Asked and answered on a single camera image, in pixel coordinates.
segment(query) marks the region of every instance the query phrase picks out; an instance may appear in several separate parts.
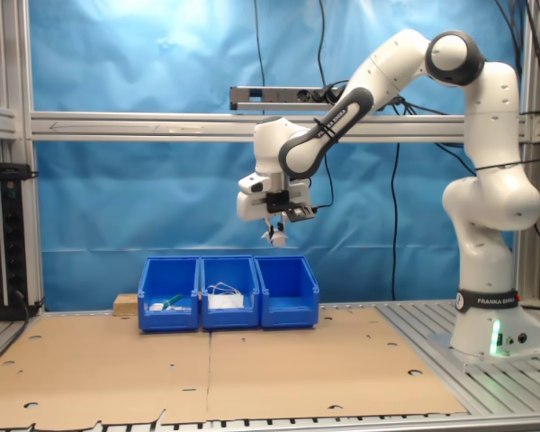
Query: green object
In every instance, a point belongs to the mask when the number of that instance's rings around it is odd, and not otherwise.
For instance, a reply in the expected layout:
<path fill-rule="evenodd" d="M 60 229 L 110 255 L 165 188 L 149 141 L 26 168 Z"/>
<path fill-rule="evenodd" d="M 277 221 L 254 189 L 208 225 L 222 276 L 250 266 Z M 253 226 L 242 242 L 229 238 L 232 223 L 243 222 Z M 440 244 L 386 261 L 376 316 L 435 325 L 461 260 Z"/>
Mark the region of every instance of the green object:
<path fill-rule="evenodd" d="M 492 326 L 492 339 L 490 342 L 490 355 L 495 356 L 498 351 L 498 334 L 500 333 L 500 320 L 496 319 Z"/>
<path fill-rule="evenodd" d="M 162 311 L 165 311 L 166 309 L 168 309 L 168 306 L 170 306 L 171 304 L 176 303 L 176 302 L 179 301 L 182 297 L 183 297 L 182 294 L 177 294 L 177 295 L 175 295 L 174 297 L 172 297 L 170 300 L 164 301 L 164 302 L 162 303 L 162 304 L 164 305 L 164 307 L 162 308 Z"/>

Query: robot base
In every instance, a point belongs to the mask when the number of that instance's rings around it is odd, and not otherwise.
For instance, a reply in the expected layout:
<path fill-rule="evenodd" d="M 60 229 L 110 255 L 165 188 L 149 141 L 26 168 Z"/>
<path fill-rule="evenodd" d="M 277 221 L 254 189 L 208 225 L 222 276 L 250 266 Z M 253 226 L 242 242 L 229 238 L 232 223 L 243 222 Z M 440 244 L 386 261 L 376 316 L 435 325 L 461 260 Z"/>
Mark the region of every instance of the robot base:
<path fill-rule="evenodd" d="M 465 374 L 475 372 L 480 365 L 495 365 L 500 363 L 517 362 L 520 360 L 540 360 L 540 348 L 530 349 L 513 355 L 469 355 L 462 353 L 450 345 L 452 333 L 428 336 L 428 343 L 444 358 Z"/>
<path fill-rule="evenodd" d="M 476 365 L 540 360 L 540 323 L 522 307 L 458 312 L 454 332 L 428 343 L 446 361 L 468 372 Z"/>

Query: metal table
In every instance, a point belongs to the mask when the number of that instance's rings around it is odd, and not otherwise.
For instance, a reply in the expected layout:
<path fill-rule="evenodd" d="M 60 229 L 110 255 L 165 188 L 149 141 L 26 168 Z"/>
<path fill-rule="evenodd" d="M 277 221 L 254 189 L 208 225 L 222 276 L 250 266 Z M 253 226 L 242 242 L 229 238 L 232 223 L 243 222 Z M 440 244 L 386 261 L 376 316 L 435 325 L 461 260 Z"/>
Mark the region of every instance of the metal table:
<path fill-rule="evenodd" d="M 466 407 L 467 414 L 400 417 L 286 418 L 241 421 L 210 421 L 201 424 L 96 425 L 93 432 L 153 432 L 155 430 L 219 429 L 226 432 L 257 430 L 296 431 L 406 431 L 540 430 L 540 361 L 481 365 L 463 373 L 449 364 L 429 343 L 428 336 L 448 333 L 455 323 L 453 301 L 395 301 L 377 303 L 323 304 L 323 310 L 376 308 L 409 342 L 453 395 Z M 540 320 L 540 311 L 531 311 Z M 112 314 L 111 311 L 46 313 L 45 316 L 86 316 Z M 0 322 L 0 348 L 13 337 L 20 322 Z"/>

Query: white object in bin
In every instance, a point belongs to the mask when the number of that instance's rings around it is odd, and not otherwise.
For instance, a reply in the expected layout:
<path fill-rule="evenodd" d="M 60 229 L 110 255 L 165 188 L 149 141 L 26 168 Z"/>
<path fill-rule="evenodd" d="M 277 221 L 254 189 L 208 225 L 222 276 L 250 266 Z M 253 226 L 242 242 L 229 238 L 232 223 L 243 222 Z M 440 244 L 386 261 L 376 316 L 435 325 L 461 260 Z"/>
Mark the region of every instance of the white object in bin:
<path fill-rule="evenodd" d="M 244 309 L 244 295 L 233 286 L 218 282 L 208 288 L 212 288 L 212 294 L 208 294 L 208 309 Z"/>
<path fill-rule="evenodd" d="M 150 310 L 151 311 L 189 311 L 190 308 L 185 308 L 185 307 L 182 307 L 182 306 L 168 306 L 167 309 L 163 309 L 164 308 L 164 303 L 154 303 L 152 305 L 150 305 Z"/>

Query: wooden block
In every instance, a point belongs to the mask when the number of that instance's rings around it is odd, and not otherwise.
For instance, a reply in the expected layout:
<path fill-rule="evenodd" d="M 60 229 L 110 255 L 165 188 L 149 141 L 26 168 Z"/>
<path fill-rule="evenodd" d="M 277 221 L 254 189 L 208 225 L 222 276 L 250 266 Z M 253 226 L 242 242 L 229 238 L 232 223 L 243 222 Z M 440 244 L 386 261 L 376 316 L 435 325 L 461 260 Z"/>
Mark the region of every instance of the wooden block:
<path fill-rule="evenodd" d="M 135 317 L 138 315 L 138 295 L 118 294 L 114 300 L 114 317 Z"/>

